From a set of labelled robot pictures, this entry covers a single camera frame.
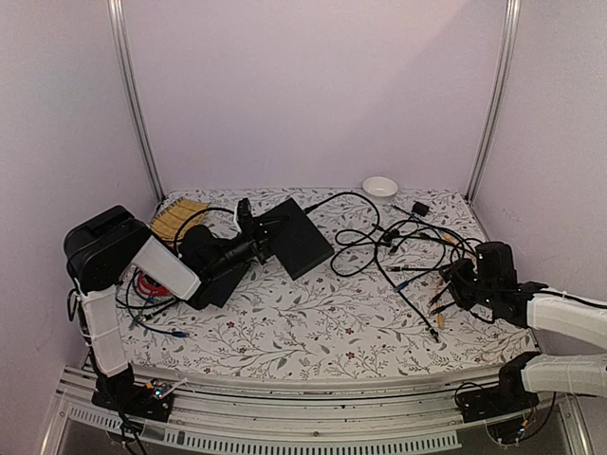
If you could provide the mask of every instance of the white floral table cover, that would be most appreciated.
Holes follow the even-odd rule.
[[[304,208],[338,191],[342,190],[176,191],[164,206],[185,196],[234,208],[238,200],[248,197],[253,212],[261,214],[289,196]],[[483,238],[459,193],[400,191],[391,202],[410,209],[414,201],[431,207],[425,218],[431,223],[464,237]],[[378,207],[383,226],[403,218],[388,204]],[[337,198],[310,213],[333,245],[335,232],[369,230],[374,216],[356,197]],[[204,223],[221,236],[235,233],[224,213],[209,213]],[[340,269],[364,263],[372,252],[371,246],[352,250],[338,262]],[[381,261],[385,265],[429,266],[441,252],[442,246],[436,243],[411,240],[396,255],[383,251]],[[403,272],[391,275],[395,282],[412,276]],[[426,315],[438,280],[437,273],[431,273],[404,291]],[[449,295],[442,299],[443,303],[449,301]],[[124,348],[133,363],[188,373],[294,381],[432,374],[497,365],[534,349],[528,331],[503,321],[487,325],[456,307],[444,313],[445,328],[439,331],[440,343],[435,343],[374,266],[344,279],[332,272],[328,261],[293,282],[273,258],[251,268],[224,308],[196,311],[180,303],[150,322],[158,329],[188,332],[190,337],[184,339],[142,330],[126,311],[117,311]],[[429,319],[435,326],[436,318]]]

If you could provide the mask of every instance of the red object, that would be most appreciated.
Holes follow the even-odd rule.
[[[164,286],[153,282],[151,278],[142,272],[138,272],[136,284],[139,293],[146,297],[167,297],[171,295]]]

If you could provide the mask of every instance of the pale lavender wall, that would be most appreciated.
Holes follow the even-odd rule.
[[[524,2],[477,212],[521,280],[607,300],[607,3]],[[591,353],[543,334],[555,354]],[[597,454],[607,404],[587,399]]]
[[[504,1],[126,2],[170,190],[357,185],[464,190]]]
[[[65,363],[63,239],[121,203],[153,197],[122,90],[106,2],[0,4],[0,453],[34,453]]]

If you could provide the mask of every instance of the white bowl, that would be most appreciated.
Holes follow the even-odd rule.
[[[385,201],[393,197],[398,191],[398,185],[387,177],[369,177],[362,182],[364,192],[378,201]]]

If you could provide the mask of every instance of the metal pole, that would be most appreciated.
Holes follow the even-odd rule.
[[[160,202],[164,199],[165,193],[162,189],[162,184],[160,183],[160,176],[158,175],[156,161],[154,160],[152,147],[150,145],[150,138],[148,137],[143,112],[139,103],[135,75],[133,72],[133,63],[131,62],[131,54],[126,36],[122,0],[108,0],[108,4],[112,31],[114,33],[114,43],[116,45],[116,53],[120,65],[120,73],[122,74],[122,80],[124,81],[124,89],[126,91],[126,98],[129,101],[131,117],[135,124],[135,131],[141,149],[141,156],[143,157],[143,164],[145,165],[145,171],[150,180],[154,196],[156,200]]]
[[[502,33],[502,46],[500,49],[500,60],[498,63],[495,83],[493,84],[493,93],[491,94],[491,104],[485,121],[485,128],[481,138],[481,144],[476,156],[472,176],[466,191],[466,199],[473,204],[474,198],[478,193],[483,178],[483,171],[487,165],[487,159],[495,134],[495,126],[502,107],[506,80],[510,69],[510,62],[514,53],[514,43],[516,41],[516,30],[519,23],[520,0],[508,0],[506,6],[506,18],[504,20],[504,31]]]

